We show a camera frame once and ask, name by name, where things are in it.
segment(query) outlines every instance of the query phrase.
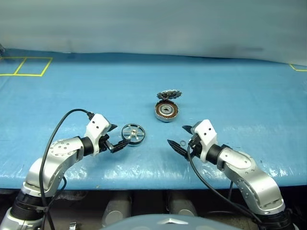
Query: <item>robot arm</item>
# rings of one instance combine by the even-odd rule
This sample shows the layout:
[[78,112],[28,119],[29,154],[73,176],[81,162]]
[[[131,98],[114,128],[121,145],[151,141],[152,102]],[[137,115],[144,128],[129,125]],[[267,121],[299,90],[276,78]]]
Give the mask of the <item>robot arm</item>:
[[[226,145],[218,146],[217,134],[209,120],[183,128],[193,135],[189,141],[193,149],[191,156],[217,165],[238,186],[248,208],[270,226],[266,229],[294,230],[289,216],[284,213],[285,204],[277,183],[256,165],[251,156]],[[187,158],[187,152],[179,144],[168,142]]]
[[[106,149],[116,152],[129,143],[125,140],[112,145],[108,141],[107,132],[116,127],[102,115],[95,114],[86,126],[83,138],[61,139],[51,144],[43,170],[43,186],[48,203],[57,192],[64,173],[84,156],[96,155]],[[0,225],[0,230],[36,230],[40,227],[47,208],[43,207],[40,194],[41,163],[42,158],[31,166],[13,207],[7,211]]]

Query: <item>white wall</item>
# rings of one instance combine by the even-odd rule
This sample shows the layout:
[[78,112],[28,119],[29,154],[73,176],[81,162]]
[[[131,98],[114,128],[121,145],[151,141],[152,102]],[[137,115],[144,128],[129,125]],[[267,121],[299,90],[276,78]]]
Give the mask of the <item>white wall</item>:
[[307,1],[2,0],[0,43],[307,65]]

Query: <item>yellow tape line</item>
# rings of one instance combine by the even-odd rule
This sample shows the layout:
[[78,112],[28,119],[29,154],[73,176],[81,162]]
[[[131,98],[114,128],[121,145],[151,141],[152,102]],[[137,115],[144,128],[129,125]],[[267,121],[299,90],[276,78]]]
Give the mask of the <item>yellow tape line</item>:
[[[0,73],[0,76],[25,76],[25,77],[42,77],[53,60],[52,57],[0,57],[0,60],[1,59],[23,59],[23,61],[20,63],[20,65],[17,67],[14,73]],[[49,59],[49,61],[40,74],[18,73],[18,71],[21,69],[21,67],[24,65],[27,59]]]
[[289,66],[291,66],[291,68],[294,69],[295,71],[298,71],[298,72],[307,72],[307,69],[296,69],[292,64],[289,64]]

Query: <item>metal pulley wheel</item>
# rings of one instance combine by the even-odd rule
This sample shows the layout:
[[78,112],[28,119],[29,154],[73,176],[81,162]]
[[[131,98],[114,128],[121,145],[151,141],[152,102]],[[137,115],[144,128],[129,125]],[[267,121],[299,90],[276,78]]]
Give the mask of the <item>metal pulley wheel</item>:
[[156,117],[164,122],[170,122],[178,114],[178,106],[169,100],[161,100],[155,105]]
[[124,140],[130,140],[130,145],[138,145],[145,138],[145,130],[137,124],[128,124],[121,130],[121,137]]

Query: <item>blue table surface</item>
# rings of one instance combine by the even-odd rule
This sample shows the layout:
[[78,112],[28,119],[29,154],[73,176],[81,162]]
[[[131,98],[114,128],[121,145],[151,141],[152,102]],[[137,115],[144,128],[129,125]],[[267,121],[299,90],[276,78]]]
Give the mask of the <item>blue table surface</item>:
[[[279,186],[307,184],[307,72],[287,64],[201,57],[134,54],[60,54],[9,50],[11,56],[53,57],[42,77],[0,77],[0,187],[20,188],[31,164],[43,155],[61,117],[84,108],[118,128],[136,123],[146,130],[138,146],[85,157],[66,173],[67,189],[203,189],[188,162],[167,139],[188,141],[181,128],[210,119],[220,144],[244,151]],[[32,60],[23,72],[41,72]],[[0,61],[0,74],[16,63]],[[156,94],[179,89],[179,115],[155,118]],[[83,136],[83,113],[72,114],[55,139]],[[210,163],[195,159],[216,188],[230,181]]]

